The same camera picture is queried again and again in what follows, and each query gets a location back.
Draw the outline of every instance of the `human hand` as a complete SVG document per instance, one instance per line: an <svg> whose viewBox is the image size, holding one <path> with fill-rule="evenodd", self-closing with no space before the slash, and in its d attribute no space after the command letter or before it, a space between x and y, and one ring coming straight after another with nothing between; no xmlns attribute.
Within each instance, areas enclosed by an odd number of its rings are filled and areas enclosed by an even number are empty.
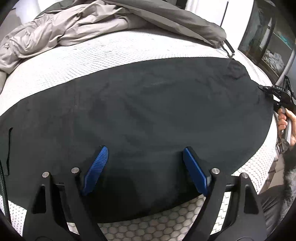
<svg viewBox="0 0 296 241"><path fill-rule="evenodd" d="M282 130L286 129L286 126L288 125L288 122L286 122L287 117L290 118L292 122L292 132L291 132L291 141L290 146L294 146L296 144L296 115L292 111L289 111L286 108L286 114L283 113L283 110L280 108L278 109L278 131L279 131L279 137L282 136Z"/></svg>

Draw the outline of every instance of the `beige fabric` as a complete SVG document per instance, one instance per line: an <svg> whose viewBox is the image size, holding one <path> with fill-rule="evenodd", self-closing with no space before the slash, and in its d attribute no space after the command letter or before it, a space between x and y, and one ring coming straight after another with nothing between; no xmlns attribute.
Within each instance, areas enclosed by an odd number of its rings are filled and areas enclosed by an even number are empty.
<svg viewBox="0 0 296 241"><path fill-rule="evenodd" d="M278 161L276 162L275 171L279 172L279 171L283 170L284 167L285 167L284 158L283 158L283 155L280 155Z"/></svg>
<svg viewBox="0 0 296 241"><path fill-rule="evenodd" d="M269 188L284 184L284 170L276 172L272 178Z"/></svg>
<svg viewBox="0 0 296 241"><path fill-rule="evenodd" d="M131 28L147 22L128 9L101 0L81 4L39 18L15 28L0 45L0 70L10 74L21 59L36 56L57 45L69 46L95 36ZM0 89L5 75L0 75Z"/></svg>

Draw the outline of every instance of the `metal screw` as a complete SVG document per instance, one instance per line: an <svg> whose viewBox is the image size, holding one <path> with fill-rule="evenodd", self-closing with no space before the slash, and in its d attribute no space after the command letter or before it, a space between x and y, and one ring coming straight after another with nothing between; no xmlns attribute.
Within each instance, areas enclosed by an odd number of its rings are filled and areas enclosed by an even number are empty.
<svg viewBox="0 0 296 241"><path fill-rule="evenodd" d="M46 177L48 177L48 176L49 176L49 172L44 172L44 173L42 173L42 177L46 178Z"/></svg>
<svg viewBox="0 0 296 241"><path fill-rule="evenodd" d="M214 173L214 174L219 174L220 173L220 170L218 169L218 168L216 168L216 167L214 167L213 169L212 169L212 173Z"/></svg>
<svg viewBox="0 0 296 241"><path fill-rule="evenodd" d="M243 178L248 178L249 175L248 175L247 173L243 172L243 173L242 173L242 177L243 177Z"/></svg>
<svg viewBox="0 0 296 241"><path fill-rule="evenodd" d="M78 167L73 167L73 168L71 169L71 172L72 172L73 174L75 174L75 173L79 172L79 168L78 168Z"/></svg>

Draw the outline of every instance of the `gray fabric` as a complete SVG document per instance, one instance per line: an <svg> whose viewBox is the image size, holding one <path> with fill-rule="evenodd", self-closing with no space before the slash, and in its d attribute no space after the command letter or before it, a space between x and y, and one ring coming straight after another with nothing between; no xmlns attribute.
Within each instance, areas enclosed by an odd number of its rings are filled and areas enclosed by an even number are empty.
<svg viewBox="0 0 296 241"><path fill-rule="evenodd" d="M68 9L70 7L77 6L80 4L87 4L88 1L86 1L86 0L63 0L60 2L56 2L56 3L52 4L50 7L48 7L47 9L45 9L44 11L42 11L41 13L39 13L37 17L43 15L46 12L56 11L56 10L65 10L65 9Z"/></svg>
<svg viewBox="0 0 296 241"><path fill-rule="evenodd" d="M275 229L280 218L284 185L273 186L258 195L266 221L267 235Z"/></svg>
<svg viewBox="0 0 296 241"><path fill-rule="evenodd" d="M103 0L106 3L128 8L158 27L171 32L203 40L218 48L226 39L223 28L210 23L192 12L160 0Z"/></svg>
<svg viewBox="0 0 296 241"><path fill-rule="evenodd" d="M56 14L44 14L4 37L0 47L0 70L10 74L21 59L36 56L58 44L69 46L101 34L141 28L146 24L128 9L106 5L101 0Z"/></svg>

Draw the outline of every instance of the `finger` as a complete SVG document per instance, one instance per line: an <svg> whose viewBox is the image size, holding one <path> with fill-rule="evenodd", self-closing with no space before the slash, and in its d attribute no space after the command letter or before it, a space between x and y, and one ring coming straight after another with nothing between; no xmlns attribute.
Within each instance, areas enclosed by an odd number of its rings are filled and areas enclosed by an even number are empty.
<svg viewBox="0 0 296 241"><path fill-rule="evenodd" d="M281 108L278 109L278 114L283 113L283 110Z"/></svg>
<svg viewBox="0 0 296 241"><path fill-rule="evenodd" d="M282 130L286 129L286 126L285 125L279 125L278 129L279 129L279 131L282 131Z"/></svg>
<svg viewBox="0 0 296 241"><path fill-rule="evenodd" d="M290 140L290 146L294 146L296 144L296 139L295 137L291 137L291 140Z"/></svg>
<svg viewBox="0 0 296 241"><path fill-rule="evenodd" d="M287 126L287 125L288 125L288 122L286 122L284 119L280 119L280 120L278 121L278 126L280 126L280 125Z"/></svg>
<svg viewBox="0 0 296 241"><path fill-rule="evenodd" d="M289 111L287 108L286 115L291 119L292 122L296 123L296 115L294 115L294 113L292 111Z"/></svg>
<svg viewBox="0 0 296 241"><path fill-rule="evenodd" d="M279 114L278 119L279 119L279 120L280 120L280 119L286 120L287 117L286 117L285 114L281 113L281 114Z"/></svg>

